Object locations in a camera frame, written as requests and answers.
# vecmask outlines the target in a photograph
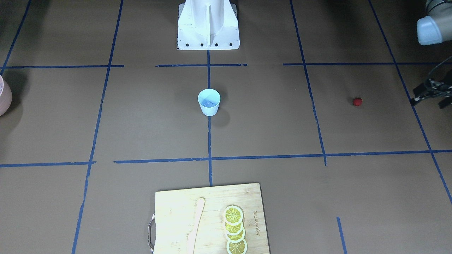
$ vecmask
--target cup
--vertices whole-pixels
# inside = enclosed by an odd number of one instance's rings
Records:
[[[202,113],[208,117],[215,115],[220,105],[220,94],[214,89],[204,89],[198,95],[199,106]]]
[[[0,76],[0,116],[8,110],[12,98],[11,88],[9,88],[6,81]]]

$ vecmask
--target citrus slice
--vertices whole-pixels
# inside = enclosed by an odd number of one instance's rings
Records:
[[[231,226],[238,225],[243,220],[243,211],[238,206],[226,207],[223,215],[225,222]]]
[[[243,228],[242,231],[239,231],[239,234],[237,235],[226,234],[226,236],[229,242],[238,243],[245,238],[245,228]]]
[[[225,223],[225,228],[229,235],[238,235],[243,230],[243,223],[241,222],[240,224],[235,225],[235,226],[231,226],[231,225]]]
[[[247,249],[248,245],[245,239],[238,243],[228,241],[226,244],[226,250],[229,254],[245,254]]]

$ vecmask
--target pink cup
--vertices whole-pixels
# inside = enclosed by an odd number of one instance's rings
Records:
[[[11,88],[9,88],[6,81],[3,80],[3,77],[0,76],[0,116],[8,110],[12,98]]]

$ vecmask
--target small red object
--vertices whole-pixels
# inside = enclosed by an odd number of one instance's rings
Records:
[[[361,98],[354,98],[353,99],[353,105],[355,105],[357,107],[361,106],[362,103],[363,103],[363,99],[361,99]]]

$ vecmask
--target white plastic bracket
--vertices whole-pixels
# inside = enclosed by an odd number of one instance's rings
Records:
[[[229,0],[186,0],[179,5],[180,50],[228,50],[240,46],[237,6]]]

